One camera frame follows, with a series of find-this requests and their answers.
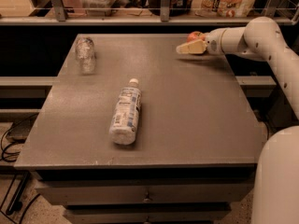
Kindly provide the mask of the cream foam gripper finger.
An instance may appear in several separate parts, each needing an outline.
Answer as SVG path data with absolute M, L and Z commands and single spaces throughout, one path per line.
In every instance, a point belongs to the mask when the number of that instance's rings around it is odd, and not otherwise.
M 205 51 L 206 42 L 201 39 L 195 39 L 176 47 L 178 54 L 203 54 Z

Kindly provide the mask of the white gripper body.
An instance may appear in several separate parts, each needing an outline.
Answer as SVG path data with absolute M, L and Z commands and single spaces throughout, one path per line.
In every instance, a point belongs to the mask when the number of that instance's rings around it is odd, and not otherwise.
M 223 54 L 221 40 L 225 31 L 225 28 L 215 29 L 206 35 L 206 50 L 209 54 Z

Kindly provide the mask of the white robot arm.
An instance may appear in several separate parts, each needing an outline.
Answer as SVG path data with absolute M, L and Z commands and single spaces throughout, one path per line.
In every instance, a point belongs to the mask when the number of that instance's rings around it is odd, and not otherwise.
M 219 28 L 176 47 L 179 54 L 233 54 L 268 63 L 299 118 L 299 57 L 271 18 Z M 251 224 L 299 224 L 299 126 L 284 128 L 264 144 L 255 175 Z

